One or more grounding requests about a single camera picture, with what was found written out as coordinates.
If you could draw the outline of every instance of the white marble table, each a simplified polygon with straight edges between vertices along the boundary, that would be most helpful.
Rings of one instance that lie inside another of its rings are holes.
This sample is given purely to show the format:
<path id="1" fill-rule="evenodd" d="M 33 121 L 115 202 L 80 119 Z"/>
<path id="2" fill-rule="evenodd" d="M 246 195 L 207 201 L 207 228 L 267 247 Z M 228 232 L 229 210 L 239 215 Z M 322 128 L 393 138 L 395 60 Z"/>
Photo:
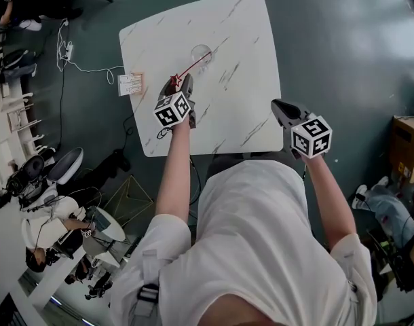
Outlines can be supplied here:
<path id="1" fill-rule="evenodd" d="M 213 61 L 192 70 L 197 128 L 191 154 L 279 151 L 282 129 L 270 102 L 281 97 L 274 39 L 264 0 L 202 0 L 141 20 L 119 33 L 126 74 L 145 73 L 145 92 L 131 95 L 146 156 L 166 156 L 171 134 L 153 115 L 171 75 L 191 64 L 191 50 L 205 44 Z"/>

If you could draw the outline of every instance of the person in white shirt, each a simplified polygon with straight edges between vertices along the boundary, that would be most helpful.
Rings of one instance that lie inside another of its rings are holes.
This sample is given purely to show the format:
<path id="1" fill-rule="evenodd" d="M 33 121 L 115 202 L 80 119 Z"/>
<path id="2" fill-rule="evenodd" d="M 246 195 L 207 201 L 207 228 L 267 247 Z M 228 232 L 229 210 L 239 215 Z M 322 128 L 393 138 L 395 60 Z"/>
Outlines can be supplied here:
<path id="1" fill-rule="evenodd" d="M 312 235 L 292 168 L 275 160 L 218 168 L 221 157 L 191 247 L 189 131 L 187 119 L 174 127 L 155 217 L 111 289 L 114 324 L 373 325 L 370 254 L 323 158 L 303 160 L 330 253 Z"/>

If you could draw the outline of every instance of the brown box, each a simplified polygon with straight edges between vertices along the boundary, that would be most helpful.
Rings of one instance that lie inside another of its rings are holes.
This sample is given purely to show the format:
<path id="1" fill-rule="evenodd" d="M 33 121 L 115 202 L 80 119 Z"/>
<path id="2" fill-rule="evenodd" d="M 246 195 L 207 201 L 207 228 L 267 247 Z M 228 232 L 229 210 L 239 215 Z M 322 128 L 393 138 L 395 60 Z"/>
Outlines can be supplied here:
<path id="1" fill-rule="evenodd" d="M 414 116 L 394 116 L 390 162 L 397 173 L 414 183 Z"/>

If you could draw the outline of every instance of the floor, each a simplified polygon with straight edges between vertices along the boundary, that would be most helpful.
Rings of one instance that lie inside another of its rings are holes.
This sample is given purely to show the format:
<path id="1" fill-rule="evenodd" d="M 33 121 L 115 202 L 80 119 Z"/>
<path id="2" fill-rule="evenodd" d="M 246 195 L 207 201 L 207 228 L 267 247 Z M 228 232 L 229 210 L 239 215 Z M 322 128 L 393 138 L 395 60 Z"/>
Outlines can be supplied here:
<path id="1" fill-rule="evenodd" d="M 197 0 L 77 0 L 81 18 L 69 27 L 73 60 L 84 69 L 122 65 L 118 32 L 158 12 Z M 333 144 L 326 156 L 344 194 L 361 183 L 376 182 L 389 171 L 388 143 L 393 115 L 414 112 L 414 2 L 413 0 L 266 0 L 274 34 L 282 98 L 305 103 L 333 127 Z M 56 68 L 58 22 L 45 21 L 34 33 L 8 35 L 8 49 L 43 52 L 37 76 L 29 82 L 34 92 L 37 127 L 44 141 L 59 141 L 59 101 L 62 74 Z M 131 114 L 128 98 L 119 98 L 105 73 L 65 71 L 62 104 L 63 137 L 59 155 L 81 146 L 84 168 L 96 166 L 124 143 L 123 120 Z M 144 156 L 136 127 L 128 137 L 125 155 L 131 174 L 153 199 L 164 158 Z M 204 179 L 212 156 L 194 156 Z M 105 198 L 129 173 L 106 185 Z M 193 191 L 196 187 L 193 179 Z M 317 202 L 309 177 L 305 180 L 314 234 L 324 240 Z M 153 208 L 132 222 L 128 231 L 145 231 Z M 355 211 L 358 230 L 374 225 L 373 217 Z"/>

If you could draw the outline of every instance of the red star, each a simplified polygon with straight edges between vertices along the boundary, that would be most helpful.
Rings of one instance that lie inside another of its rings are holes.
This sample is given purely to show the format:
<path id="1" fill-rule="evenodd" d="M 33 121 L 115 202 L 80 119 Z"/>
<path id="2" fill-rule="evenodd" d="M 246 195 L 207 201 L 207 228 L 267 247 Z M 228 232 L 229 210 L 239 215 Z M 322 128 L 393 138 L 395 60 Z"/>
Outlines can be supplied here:
<path id="1" fill-rule="evenodd" d="M 171 86 L 180 86 L 181 78 L 178 76 L 178 73 L 175 76 L 171 76 Z"/>

